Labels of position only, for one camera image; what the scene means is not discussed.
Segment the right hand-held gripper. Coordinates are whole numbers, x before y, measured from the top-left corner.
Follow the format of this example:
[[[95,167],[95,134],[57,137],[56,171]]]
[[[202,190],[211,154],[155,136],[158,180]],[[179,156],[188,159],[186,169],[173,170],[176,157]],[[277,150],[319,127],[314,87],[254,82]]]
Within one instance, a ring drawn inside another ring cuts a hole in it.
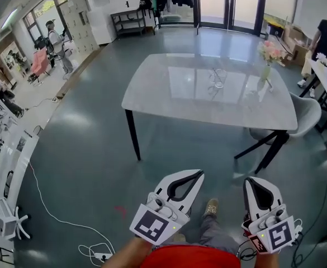
[[[282,204],[280,190],[265,179],[248,177],[243,193],[250,220],[241,226],[250,233],[248,238],[258,253],[275,253],[291,245],[295,241],[294,218]],[[261,210],[272,211],[260,217]]]

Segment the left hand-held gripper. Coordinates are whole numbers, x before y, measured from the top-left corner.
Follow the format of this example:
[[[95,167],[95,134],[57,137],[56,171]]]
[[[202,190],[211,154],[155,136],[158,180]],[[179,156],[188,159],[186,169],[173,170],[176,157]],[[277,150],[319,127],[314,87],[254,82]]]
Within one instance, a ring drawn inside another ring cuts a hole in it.
[[[130,225],[136,236],[159,246],[190,221],[187,215],[204,181],[201,169],[183,170],[167,175],[141,204]],[[176,190],[189,184],[181,196]]]

